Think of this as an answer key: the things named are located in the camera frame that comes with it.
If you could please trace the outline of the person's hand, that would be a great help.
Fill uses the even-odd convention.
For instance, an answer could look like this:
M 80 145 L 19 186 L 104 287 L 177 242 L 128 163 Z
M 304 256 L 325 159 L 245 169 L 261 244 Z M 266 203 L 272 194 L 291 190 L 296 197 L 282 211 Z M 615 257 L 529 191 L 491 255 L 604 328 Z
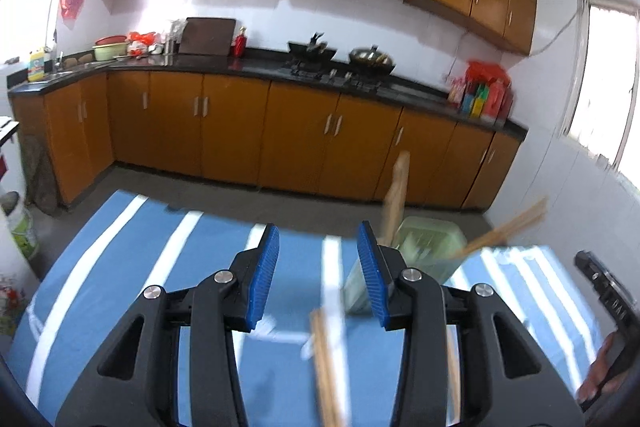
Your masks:
M 606 384 L 603 382 L 606 374 L 608 373 L 608 368 L 610 367 L 606 357 L 617 338 L 618 332 L 609 333 L 605 337 L 605 340 L 598 351 L 597 358 L 589 367 L 586 379 L 577 390 L 576 401 L 579 404 L 592 400 L 596 396 L 598 390 L 601 390 L 602 395 L 607 395 L 608 393 L 616 391 L 622 384 L 622 381 L 624 380 L 623 374 L 617 375 Z

